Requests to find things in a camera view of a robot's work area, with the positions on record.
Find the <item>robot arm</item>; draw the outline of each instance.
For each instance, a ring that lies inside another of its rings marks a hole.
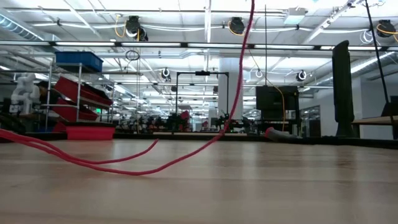
[[[40,98],[39,88],[34,85],[35,74],[29,74],[23,77],[19,77],[17,80],[17,88],[12,92],[11,103],[13,105],[18,104],[20,101],[24,102],[23,113],[27,114],[30,112],[32,100]]]

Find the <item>wooden table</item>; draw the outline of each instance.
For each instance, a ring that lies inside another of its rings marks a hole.
[[[151,141],[52,143],[103,160]],[[160,141],[106,167],[153,169],[203,144]],[[158,174],[130,177],[0,144],[0,223],[397,223],[397,170],[395,150],[217,142]]]
[[[398,116],[393,116],[394,122],[398,122]],[[377,117],[377,118],[364,118],[358,119],[352,122],[354,133],[357,138],[361,137],[359,130],[360,125],[375,125],[375,126],[392,126],[391,118],[389,116]]]

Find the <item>red cable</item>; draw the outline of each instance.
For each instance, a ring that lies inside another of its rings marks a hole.
[[[225,131],[228,129],[229,123],[231,122],[231,119],[232,119],[232,117],[233,117],[233,115],[234,115],[234,113],[235,113],[236,105],[238,104],[238,98],[239,98],[239,95],[240,95],[240,92],[241,92],[241,89],[242,89],[242,80],[243,80],[243,56],[244,56],[244,51],[246,50],[246,43],[247,43],[247,41],[248,41],[249,31],[250,31],[251,26],[252,26],[253,14],[254,14],[254,0],[251,0],[251,10],[250,10],[249,24],[248,24],[248,27],[247,27],[247,32],[246,32],[245,35],[244,35],[243,44],[242,44],[242,51],[241,51],[241,55],[240,55],[240,58],[239,58],[239,77],[238,77],[238,85],[237,85],[237,87],[236,87],[236,95],[235,95],[234,103],[233,103],[233,106],[232,106],[231,115],[229,116],[229,119],[228,119],[227,122],[225,123],[224,129],[223,129],[217,136],[215,136],[212,140],[208,141],[204,146],[200,147],[199,149],[197,149],[197,150],[195,150],[195,151],[193,151],[193,152],[191,152],[191,153],[189,153],[189,154],[187,154],[187,155],[185,155],[185,156],[179,157],[178,159],[173,160],[173,161],[171,161],[171,162],[168,162],[168,163],[166,163],[166,164],[164,164],[164,165],[162,165],[162,166],[160,166],[160,167],[158,167],[158,168],[156,168],[156,169],[147,170],[147,171],[134,172],[134,171],[115,170],[115,169],[108,169],[108,168],[93,166],[93,165],[88,164],[88,163],[86,163],[86,162],[82,162],[82,161],[84,161],[84,160],[82,160],[82,159],[79,159],[79,158],[73,159],[73,158],[75,158],[75,157],[72,157],[72,156],[70,156],[70,155],[68,155],[68,154],[66,154],[66,153],[64,153],[64,152],[62,152],[62,151],[61,151],[60,149],[58,149],[58,148],[57,148],[58,150],[56,150],[56,149],[55,149],[55,148],[56,148],[55,146],[51,146],[50,144],[47,144],[47,143],[44,144],[44,145],[46,145],[46,146],[48,146],[48,147],[51,147],[52,149],[55,150],[55,151],[53,151],[53,150],[50,150],[50,149],[48,149],[48,148],[46,148],[46,147],[43,147],[43,146],[41,146],[41,145],[38,145],[38,144],[36,144],[36,143],[31,143],[31,142],[29,142],[29,141],[25,141],[25,140],[28,140],[27,138],[22,138],[22,137],[25,137],[25,136],[19,136],[19,135],[14,134],[14,133],[4,132],[4,130],[0,132],[0,137],[3,137],[3,138],[6,138],[6,139],[9,139],[9,140],[11,140],[11,141],[15,141],[15,142],[24,144],[24,145],[26,145],[26,146],[35,147],[35,148],[37,148],[37,149],[39,149],[39,150],[41,150],[41,151],[45,151],[45,152],[47,152],[47,153],[49,153],[49,154],[55,155],[55,156],[57,156],[57,157],[59,157],[59,158],[65,160],[65,161],[74,163],[74,164],[79,165],[79,166],[87,167],[87,168],[94,169],[94,170],[104,171],[104,172],[111,172],[111,173],[115,173],[115,174],[125,174],[125,175],[147,175],[147,174],[153,174],[153,173],[159,172],[159,171],[161,171],[161,170],[164,170],[164,169],[168,168],[169,166],[174,165],[174,164],[176,164],[176,163],[178,163],[178,162],[180,162],[180,161],[182,161],[182,160],[184,160],[184,159],[187,159],[187,158],[189,158],[189,157],[191,157],[191,156],[194,156],[195,154],[198,154],[200,151],[204,150],[204,149],[205,149],[206,147],[208,147],[210,144],[213,144],[214,142],[216,142],[217,140],[219,140],[219,139],[222,137],[222,135],[224,135],[224,133],[225,133]]]
[[[87,163],[87,164],[110,164],[110,163],[114,163],[114,162],[128,161],[128,160],[130,160],[130,159],[137,158],[137,157],[142,156],[142,155],[144,155],[145,153],[149,152],[149,151],[156,145],[156,143],[159,141],[158,139],[156,139],[145,151],[142,151],[142,152],[140,152],[140,153],[137,153],[137,154],[132,155],[132,156],[129,156],[129,157],[120,158],[120,159],[111,159],[111,160],[107,160],[107,161],[89,161],[89,160],[86,160],[86,159],[80,159],[80,158],[71,156],[71,155],[67,154],[66,152],[63,152],[61,149],[59,149],[59,148],[57,148],[57,147],[51,145],[51,144],[48,143],[48,142],[42,141],[42,140],[40,140],[40,139],[31,138],[31,137],[28,137],[28,136],[21,136],[21,135],[19,135],[19,134],[14,134],[14,133],[12,133],[12,132],[10,132],[10,131],[5,131],[5,130],[1,130],[1,129],[0,129],[0,134],[1,134],[1,133],[4,134],[3,137],[4,137],[4,136],[10,136],[10,138],[13,138],[13,139],[20,139],[20,140],[22,140],[23,142],[36,142],[36,143],[39,143],[39,144],[41,144],[41,145],[44,145],[44,146],[47,146],[47,147],[53,149],[54,151],[58,152],[59,154],[65,156],[65,157],[67,157],[67,158],[69,158],[69,159],[74,159],[74,160],[76,160],[76,161],[84,162],[84,163]]]

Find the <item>white robot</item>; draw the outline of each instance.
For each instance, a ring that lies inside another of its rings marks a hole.
[[[32,109],[32,102],[40,98],[40,91],[38,86],[34,85],[33,81],[36,79],[35,74],[31,73],[23,75],[17,79],[17,88],[11,95],[10,113],[29,114]]]

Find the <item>blue bin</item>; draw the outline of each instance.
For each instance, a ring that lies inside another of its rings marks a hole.
[[[79,63],[83,65],[82,72],[102,72],[103,61],[93,52],[56,52],[55,63],[69,72],[79,72]]]

